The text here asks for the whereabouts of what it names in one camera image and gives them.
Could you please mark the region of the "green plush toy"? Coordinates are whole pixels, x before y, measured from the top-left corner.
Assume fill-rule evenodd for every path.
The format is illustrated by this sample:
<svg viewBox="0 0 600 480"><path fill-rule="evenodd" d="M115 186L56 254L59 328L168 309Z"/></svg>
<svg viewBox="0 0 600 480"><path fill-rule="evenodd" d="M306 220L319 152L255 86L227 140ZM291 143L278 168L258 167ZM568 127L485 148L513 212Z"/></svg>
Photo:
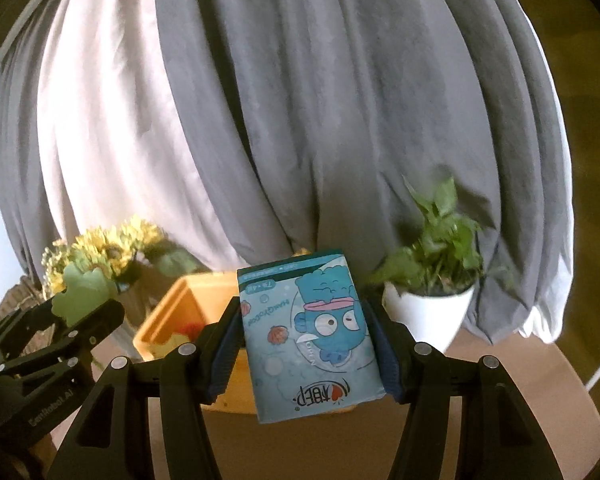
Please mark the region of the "green plush toy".
<svg viewBox="0 0 600 480"><path fill-rule="evenodd" d="M53 296L52 313L67 327L76 325L118 293L116 283L99 268L81 272L74 263L70 263L65 267L62 278L66 288Z"/></svg>

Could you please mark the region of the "blue tissue pack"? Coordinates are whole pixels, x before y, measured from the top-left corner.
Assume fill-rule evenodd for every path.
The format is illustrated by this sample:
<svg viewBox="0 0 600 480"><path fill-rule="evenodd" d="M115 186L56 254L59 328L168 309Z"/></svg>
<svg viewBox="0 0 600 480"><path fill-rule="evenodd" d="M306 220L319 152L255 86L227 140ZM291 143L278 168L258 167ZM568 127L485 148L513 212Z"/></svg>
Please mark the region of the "blue tissue pack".
<svg viewBox="0 0 600 480"><path fill-rule="evenodd" d="M243 268L237 284L259 422L321 415L384 396L342 252Z"/></svg>

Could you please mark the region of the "red fluffy plush toy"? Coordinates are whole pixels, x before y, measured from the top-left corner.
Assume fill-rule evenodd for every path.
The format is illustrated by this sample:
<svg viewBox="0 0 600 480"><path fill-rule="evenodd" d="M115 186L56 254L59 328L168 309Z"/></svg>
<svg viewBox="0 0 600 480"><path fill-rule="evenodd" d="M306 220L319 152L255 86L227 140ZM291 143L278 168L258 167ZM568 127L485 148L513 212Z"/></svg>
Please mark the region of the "red fluffy plush toy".
<svg viewBox="0 0 600 480"><path fill-rule="evenodd" d="M202 330L204 329L204 324L200 323L189 323L178 329L178 333L185 336L188 341L195 342Z"/></svg>

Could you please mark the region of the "patterned brown cushion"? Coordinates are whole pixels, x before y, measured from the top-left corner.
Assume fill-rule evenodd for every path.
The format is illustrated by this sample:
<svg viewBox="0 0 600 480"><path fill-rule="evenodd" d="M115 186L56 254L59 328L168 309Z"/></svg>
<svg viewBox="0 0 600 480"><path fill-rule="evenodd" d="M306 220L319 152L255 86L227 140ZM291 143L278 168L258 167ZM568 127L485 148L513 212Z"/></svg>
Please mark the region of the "patterned brown cushion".
<svg viewBox="0 0 600 480"><path fill-rule="evenodd" d="M43 302L43 293L35 282L27 276L22 276L15 286L9 289L0 303L0 322L17 309L29 310ZM23 356L44 349L52 343L55 329L53 326L45 330L37 330L21 351Z"/></svg>

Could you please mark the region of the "orange plastic crate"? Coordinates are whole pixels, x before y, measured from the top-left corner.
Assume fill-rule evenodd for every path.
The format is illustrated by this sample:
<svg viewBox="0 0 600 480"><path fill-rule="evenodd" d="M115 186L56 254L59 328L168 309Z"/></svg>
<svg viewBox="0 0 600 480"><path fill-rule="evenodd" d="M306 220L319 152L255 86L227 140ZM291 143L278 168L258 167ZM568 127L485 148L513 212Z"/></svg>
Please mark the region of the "orange plastic crate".
<svg viewBox="0 0 600 480"><path fill-rule="evenodd" d="M197 342L238 304L238 357L217 411L262 424L347 410L362 402L375 359L346 258L317 252L233 272L187 275L140 326L146 361Z"/></svg>

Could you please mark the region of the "sunflower bouquet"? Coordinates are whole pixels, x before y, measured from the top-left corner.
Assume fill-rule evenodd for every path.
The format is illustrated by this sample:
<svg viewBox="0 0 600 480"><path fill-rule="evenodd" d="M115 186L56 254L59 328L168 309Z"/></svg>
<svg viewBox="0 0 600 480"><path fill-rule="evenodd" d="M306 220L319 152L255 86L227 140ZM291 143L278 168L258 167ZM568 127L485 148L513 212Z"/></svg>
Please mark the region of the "sunflower bouquet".
<svg viewBox="0 0 600 480"><path fill-rule="evenodd" d="M148 220L132 217L117 226L94 226L72 242L54 240L42 253L45 298L66 288L65 270L74 266L81 273L99 270L118 285L137 280L142 266L151 266L170 278L207 269L185 247Z"/></svg>

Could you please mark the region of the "white plant pot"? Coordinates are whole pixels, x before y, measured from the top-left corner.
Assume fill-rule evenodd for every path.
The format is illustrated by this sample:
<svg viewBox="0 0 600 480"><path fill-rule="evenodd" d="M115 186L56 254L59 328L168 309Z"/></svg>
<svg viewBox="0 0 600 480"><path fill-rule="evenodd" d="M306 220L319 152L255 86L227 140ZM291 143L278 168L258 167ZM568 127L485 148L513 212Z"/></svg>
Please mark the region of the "white plant pot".
<svg viewBox="0 0 600 480"><path fill-rule="evenodd" d="M416 342L444 353L449 349L474 296L474 286L451 296L418 296L385 284L382 305L393 322L402 323Z"/></svg>

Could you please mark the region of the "beige curtain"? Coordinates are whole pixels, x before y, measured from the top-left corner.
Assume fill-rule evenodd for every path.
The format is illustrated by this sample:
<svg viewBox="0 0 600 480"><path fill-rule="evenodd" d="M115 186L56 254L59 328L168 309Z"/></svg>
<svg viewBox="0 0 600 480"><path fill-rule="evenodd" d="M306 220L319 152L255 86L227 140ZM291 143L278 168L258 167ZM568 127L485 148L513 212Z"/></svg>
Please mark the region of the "beige curtain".
<svg viewBox="0 0 600 480"><path fill-rule="evenodd" d="M64 240L143 219L211 270L242 266L185 139L155 0L60 0L36 110L43 182Z"/></svg>

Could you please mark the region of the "green potted plant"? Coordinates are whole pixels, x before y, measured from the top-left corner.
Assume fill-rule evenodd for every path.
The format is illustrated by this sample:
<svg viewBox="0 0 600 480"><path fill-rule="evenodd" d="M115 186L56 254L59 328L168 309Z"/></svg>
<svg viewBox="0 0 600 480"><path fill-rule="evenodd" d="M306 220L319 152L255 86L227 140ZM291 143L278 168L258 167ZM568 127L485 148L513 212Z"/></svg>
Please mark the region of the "green potted plant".
<svg viewBox="0 0 600 480"><path fill-rule="evenodd" d="M440 182L427 198L407 185L420 213L422 230L417 240L389 254L368 277L366 284L389 283L396 289L424 297L459 295L483 278L497 278L513 287L516 274L509 266L488 268L479 252L481 226L458 211L452 177Z"/></svg>

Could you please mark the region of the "grey curtain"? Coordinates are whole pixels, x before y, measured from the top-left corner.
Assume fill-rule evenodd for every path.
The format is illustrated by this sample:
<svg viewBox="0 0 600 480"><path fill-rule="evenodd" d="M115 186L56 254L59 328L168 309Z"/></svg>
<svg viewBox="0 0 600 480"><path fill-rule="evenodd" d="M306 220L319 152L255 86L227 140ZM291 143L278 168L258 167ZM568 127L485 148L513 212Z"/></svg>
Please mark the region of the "grey curtain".
<svg viewBox="0 0 600 480"><path fill-rule="evenodd" d="M26 0L0 69L0 209L24 273L62 238L38 152L60 0ZM416 235L407 185L452 177L486 266L465 324L555 341L573 276L571 160L518 0L155 0L166 76L221 226L257 264L340 249L356 278Z"/></svg>

